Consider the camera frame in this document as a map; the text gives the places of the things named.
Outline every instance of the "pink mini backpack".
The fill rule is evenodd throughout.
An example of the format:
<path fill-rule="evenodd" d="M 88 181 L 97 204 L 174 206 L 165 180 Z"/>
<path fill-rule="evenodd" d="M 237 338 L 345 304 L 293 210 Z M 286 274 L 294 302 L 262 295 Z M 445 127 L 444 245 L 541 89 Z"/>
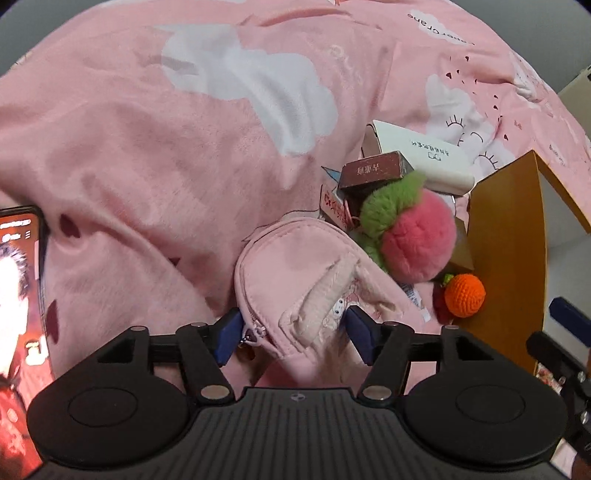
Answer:
<path fill-rule="evenodd" d="M 259 387 L 356 391 L 368 367 L 339 329 L 351 305 L 416 332 L 425 324 L 388 274 L 344 232 L 318 219 L 279 222 L 255 237 L 238 259 L 235 288 L 245 339 L 271 358 Z"/>

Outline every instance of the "grey wall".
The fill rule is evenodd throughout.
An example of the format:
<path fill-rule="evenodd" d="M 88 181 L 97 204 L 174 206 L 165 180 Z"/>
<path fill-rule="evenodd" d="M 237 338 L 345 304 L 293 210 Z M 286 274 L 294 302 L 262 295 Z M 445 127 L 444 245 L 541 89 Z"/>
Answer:
<path fill-rule="evenodd" d="M 591 14 L 575 0 L 453 0 L 559 92 L 591 65 Z"/>
<path fill-rule="evenodd" d="M 103 0 L 18 0 L 0 17 L 0 75 L 57 27 Z"/>

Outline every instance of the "pink fur ball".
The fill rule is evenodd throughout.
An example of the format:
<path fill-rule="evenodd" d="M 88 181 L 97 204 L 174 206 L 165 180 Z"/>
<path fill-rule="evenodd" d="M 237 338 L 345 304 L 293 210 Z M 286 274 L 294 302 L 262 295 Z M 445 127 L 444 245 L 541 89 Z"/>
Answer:
<path fill-rule="evenodd" d="M 421 201 L 403 211 L 382 235 L 381 253 L 390 275 L 403 283 L 431 280 L 446 266 L 456 244 L 456 224 L 437 194 L 423 189 Z"/>

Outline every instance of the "ridged black surface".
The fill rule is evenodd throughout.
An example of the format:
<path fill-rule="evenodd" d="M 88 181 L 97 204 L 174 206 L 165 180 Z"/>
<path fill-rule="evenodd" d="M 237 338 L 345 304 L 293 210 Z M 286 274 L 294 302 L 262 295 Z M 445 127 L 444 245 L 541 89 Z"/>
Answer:
<path fill-rule="evenodd" d="M 230 407 L 202 411 L 180 442 L 142 464 L 89 472 L 47 463 L 30 478 L 564 479 L 547 464 L 505 473 L 474 472 L 448 465 L 417 446 L 393 412 L 363 407 L 347 390 L 266 389 L 250 389 L 240 402 Z"/>

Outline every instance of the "pink blanket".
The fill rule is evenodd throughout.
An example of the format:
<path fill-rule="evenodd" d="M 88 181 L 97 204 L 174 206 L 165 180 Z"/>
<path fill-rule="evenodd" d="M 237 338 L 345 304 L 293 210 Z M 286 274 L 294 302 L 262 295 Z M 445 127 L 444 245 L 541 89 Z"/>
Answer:
<path fill-rule="evenodd" d="M 534 148 L 591 218 L 589 139 L 448 0 L 112 0 L 44 40 L 0 79 L 0 190 L 51 228 L 55 373 L 131 325 L 224 313 L 248 239 L 317 216 L 372 119 L 479 178 Z"/>

